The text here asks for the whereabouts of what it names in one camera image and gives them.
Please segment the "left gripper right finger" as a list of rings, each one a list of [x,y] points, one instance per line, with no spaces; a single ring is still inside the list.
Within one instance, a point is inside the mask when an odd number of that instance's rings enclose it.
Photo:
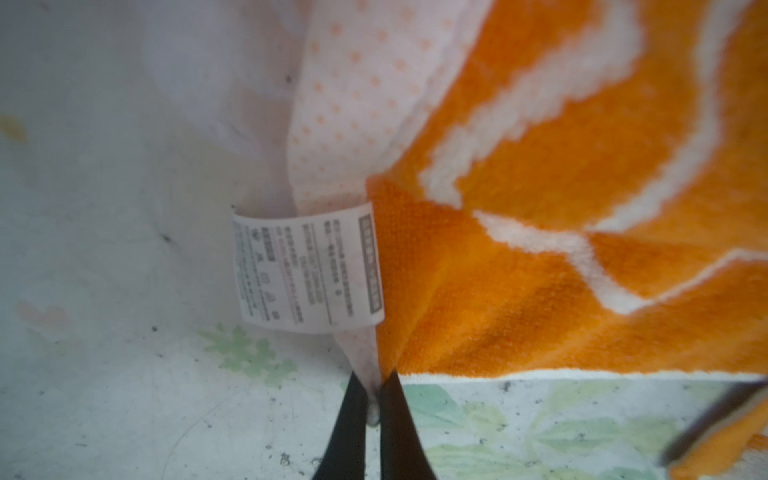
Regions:
[[[396,370],[379,392],[381,478],[436,480],[426,458]]]

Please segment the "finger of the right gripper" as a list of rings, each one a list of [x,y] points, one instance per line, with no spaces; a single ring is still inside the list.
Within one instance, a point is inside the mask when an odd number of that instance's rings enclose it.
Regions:
[[[767,381],[739,382],[729,384],[694,421],[670,442],[659,456],[662,467],[670,466],[682,458],[683,454],[711,427],[723,421],[729,414],[745,406],[756,398],[758,392],[767,386]]]

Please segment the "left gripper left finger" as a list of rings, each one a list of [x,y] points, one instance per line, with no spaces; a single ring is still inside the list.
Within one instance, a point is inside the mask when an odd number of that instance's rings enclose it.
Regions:
[[[313,480],[364,480],[368,395],[352,373],[327,449]]]

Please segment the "orange patterned white towel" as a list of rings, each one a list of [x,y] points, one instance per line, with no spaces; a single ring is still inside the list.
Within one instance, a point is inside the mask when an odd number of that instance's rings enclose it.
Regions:
[[[314,1],[276,294],[403,377],[767,376],[763,1]]]

